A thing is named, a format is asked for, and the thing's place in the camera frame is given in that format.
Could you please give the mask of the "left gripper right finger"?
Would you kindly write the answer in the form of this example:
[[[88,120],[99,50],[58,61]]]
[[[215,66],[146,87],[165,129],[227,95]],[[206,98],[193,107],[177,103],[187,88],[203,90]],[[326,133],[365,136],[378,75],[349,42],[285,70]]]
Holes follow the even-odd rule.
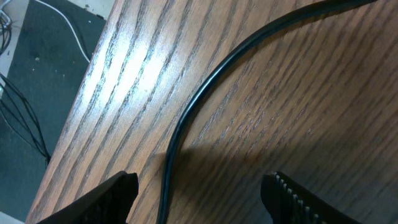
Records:
[[[274,223],[358,224],[282,172],[263,176],[261,200]]]

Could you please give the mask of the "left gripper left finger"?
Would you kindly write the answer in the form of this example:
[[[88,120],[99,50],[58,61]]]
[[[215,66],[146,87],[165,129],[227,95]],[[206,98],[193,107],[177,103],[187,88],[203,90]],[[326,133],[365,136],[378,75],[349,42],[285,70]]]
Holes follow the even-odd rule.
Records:
[[[125,224],[138,192],[137,174],[120,171],[67,207],[40,221],[40,223]]]

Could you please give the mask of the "black floor mat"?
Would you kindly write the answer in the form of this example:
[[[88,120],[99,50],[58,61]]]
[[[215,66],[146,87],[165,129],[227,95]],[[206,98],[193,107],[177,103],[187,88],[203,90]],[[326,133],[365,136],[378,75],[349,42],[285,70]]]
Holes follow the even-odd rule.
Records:
[[[53,153],[105,20],[69,1],[30,1],[7,78],[38,117]],[[1,122],[1,212],[24,222],[44,177],[45,159]]]

